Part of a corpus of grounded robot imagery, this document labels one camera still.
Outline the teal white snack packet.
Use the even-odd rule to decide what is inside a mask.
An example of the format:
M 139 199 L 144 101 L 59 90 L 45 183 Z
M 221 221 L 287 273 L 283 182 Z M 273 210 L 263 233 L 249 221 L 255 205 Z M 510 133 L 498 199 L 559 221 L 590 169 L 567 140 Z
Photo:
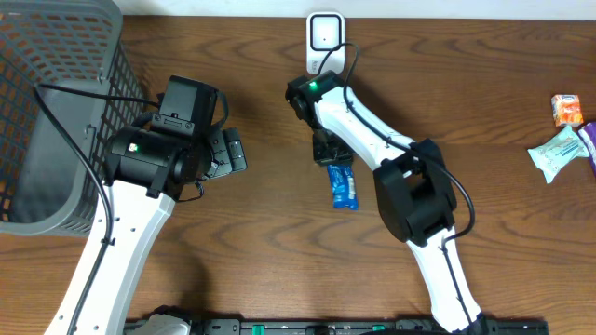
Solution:
M 546 183 L 575 158 L 589 157 L 589 150 L 571 126 L 565 126 L 548 142 L 527 150 L 535 167 L 540 169 Z

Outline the orange Kleenex tissue pack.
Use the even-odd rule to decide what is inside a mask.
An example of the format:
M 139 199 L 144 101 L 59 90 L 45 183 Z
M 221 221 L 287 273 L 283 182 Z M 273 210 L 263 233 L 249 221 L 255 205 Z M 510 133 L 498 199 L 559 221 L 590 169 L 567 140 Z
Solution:
M 551 107 L 556 127 L 577 127 L 584 123 L 578 95 L 556 94 L 551 98 Z

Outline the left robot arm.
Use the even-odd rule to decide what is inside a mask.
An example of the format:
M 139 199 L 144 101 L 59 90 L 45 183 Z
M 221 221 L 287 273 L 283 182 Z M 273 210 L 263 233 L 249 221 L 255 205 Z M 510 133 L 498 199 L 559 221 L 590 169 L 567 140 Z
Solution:
M 74 276 L 49 334 L 120 334 L 152 245 L 183 188 L 243 171 L 239 134 L 215 121 L 229 109 L 215 87 L 174 75 L 156 103 L 112 135 L 103 173 L 90 172 L 99 200 Z

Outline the red purple snack bag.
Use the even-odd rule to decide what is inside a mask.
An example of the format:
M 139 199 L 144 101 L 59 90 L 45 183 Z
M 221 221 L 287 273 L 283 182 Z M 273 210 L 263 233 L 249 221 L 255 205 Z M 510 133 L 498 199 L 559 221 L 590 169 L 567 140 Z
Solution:
M 593 175 L 596 175 L 596 127 L 594 122 L 587 123 L 578 130 L 580 139 L 589 151 L 589 164 Z

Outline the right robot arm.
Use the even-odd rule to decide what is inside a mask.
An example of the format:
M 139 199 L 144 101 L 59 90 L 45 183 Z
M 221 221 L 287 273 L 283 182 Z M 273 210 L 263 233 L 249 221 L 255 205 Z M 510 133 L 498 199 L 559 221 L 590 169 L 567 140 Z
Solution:
M 439 146 L 392 129 L 332 71 L 290 81 L 285 99 L 313 131 L 317 164 L 349 165 L 358 156 L 371 169 L 381 219 L 413 253 L 435 321 L 452 333 L 478 330 L 482 311 L 455 243 L 461 234 L 454 193 L 463 186 L 446 169 Z

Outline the blue snack wrapper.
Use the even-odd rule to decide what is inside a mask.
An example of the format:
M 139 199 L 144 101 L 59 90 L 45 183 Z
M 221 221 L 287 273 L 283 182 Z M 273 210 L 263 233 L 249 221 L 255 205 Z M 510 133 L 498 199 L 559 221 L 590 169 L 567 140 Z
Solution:
M 327 171 L 332 190 L 333 207 L 359 209 L 355 177 L 351 166 L 328 165 Z

